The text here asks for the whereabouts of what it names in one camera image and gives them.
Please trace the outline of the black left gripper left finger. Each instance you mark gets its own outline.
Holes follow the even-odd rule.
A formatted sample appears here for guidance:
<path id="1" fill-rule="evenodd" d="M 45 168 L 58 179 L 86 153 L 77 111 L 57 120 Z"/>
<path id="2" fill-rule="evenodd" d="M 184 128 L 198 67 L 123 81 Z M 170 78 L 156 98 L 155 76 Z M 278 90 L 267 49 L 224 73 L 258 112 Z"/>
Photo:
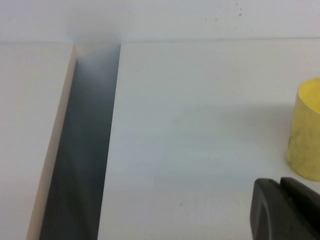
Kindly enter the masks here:
<path id="1" fill-rule="evenodd" d="M 250 208 L 254 240 L 308 239 L 308 228 L 288 200 L 289 196 L 276 181 L 268 178 L 255 180 Z"/>

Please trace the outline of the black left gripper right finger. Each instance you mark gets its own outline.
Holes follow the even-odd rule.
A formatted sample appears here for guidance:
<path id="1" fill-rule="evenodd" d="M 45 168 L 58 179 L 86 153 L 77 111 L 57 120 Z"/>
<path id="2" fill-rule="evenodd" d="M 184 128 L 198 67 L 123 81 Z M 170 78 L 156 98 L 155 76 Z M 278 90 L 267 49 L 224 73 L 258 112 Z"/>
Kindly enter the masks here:
<path id="1" fill-rule="evenodd" d="M 300 222 L 320 239 L 320 194 L 292 177 L 282 177 L 280 186 L 293 204 Z"/>

